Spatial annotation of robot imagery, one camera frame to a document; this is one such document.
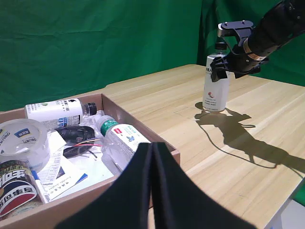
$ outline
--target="cardboard box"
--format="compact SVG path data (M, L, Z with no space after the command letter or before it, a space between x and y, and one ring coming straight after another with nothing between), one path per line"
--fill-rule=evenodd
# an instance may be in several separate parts
M123 110L103 94L91 94L78 96L83 103L95 102L98 110L104 110L106 115L112 116L121 124L130 124L138 129L151 142L165 142L175 160L180 163L180 153L172 145L158 136L155 132L135 119L128 112ZM0 114L0 123L16 118L24 118L24 109L11 110ZM78 212L80 209L94 201L100 196L117 177L109 178L93 186L70 194L66 197L31 209L20 215L0 221L2 229L33 229L33 228L54 228L60 221Z

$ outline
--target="plastic bottle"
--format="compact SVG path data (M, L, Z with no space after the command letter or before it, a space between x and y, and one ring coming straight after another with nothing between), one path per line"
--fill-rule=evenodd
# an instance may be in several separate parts
M150 143L132 125L119 124L111 116L102 116L96 125L104 136L104 146L109 148L111 158L121 170L125 169L139 143Z
M226 55L227 46L224 42L215 44L216 53L213 53L206 58L206 75L203 89L203 108L211 112L220 112L225 109L225 104L229 92L230 72L226 72L228 78L220 79L217 82L212 82L212 69L210 64L215 57L223 57Z
M84 116L96 114L95 103L82 104L77 98L25 105L26 118L42 122L48 130L78 125Z

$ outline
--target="green screen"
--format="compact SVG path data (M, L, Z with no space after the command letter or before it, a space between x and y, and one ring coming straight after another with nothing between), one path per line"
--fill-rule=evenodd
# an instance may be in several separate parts
M276 3L0 0L0 111L185 64L205 65L218 23L257 23ZM256 75L305 85L303 40L273 53Z

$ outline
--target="red wire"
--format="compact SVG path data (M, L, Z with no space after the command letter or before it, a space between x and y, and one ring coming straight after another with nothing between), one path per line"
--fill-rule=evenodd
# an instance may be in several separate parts
M99 144L82 144L82 145L74 145L73 147L75 146L100 146L102 147L102 145L99 145Z

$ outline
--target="tape roll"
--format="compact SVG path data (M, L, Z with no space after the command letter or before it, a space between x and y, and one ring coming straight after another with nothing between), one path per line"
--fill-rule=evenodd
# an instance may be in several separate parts
M46 127L32 119L14 119L0 124L0 163L19 160L36 172L49 161Z

